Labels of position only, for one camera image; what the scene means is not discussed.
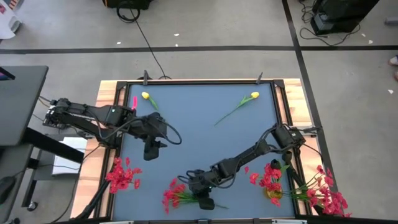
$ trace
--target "gray floor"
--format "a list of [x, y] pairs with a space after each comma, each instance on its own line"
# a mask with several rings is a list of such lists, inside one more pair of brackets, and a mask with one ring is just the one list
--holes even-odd
[[[289, 0], [296, 30], [304, 27], [301, 5]], [[383, 24], [398, 15], [398, 2], [380, 0], [362, 29], [343, 45], [398, 45], [398, 27]], [[25, 0], [18, 15], [25, 22], [18, 35], [0, 49], [79, 49], [145, 47], [135, 24], [124, 24], [101, 1]], [[152, 46], [284, 45], [292, 46], [281, 1], [163, 0], [142, 12], [140, 25]], [[331, 35], [330, 42], [340, 37]], [[300, 45], [322, 45], [303, 40]], [[398, 83], [386, 64], [395, 51], [303, 52], [339, 190], [355, 217], [398, 219], [398, 185], [394, 159]], [[155, 53], [172, 78], [301, 78], [295, 52], [162, 52]], [[100, 80], [135, 79], [160, 70], [150, 53], [0, 55], [1, 65], [48, 65], [42, 95], [95, 103]], [[37, 105], [35, 114], [43, 117]], [[43, 133], [56, 130], [29, 124]], [[12, 217], [22, 223], [46, 223], [67, 206], [74, 180], [40, 182], [34, 194], [39, 208], [32, 213], [17, 199]]]

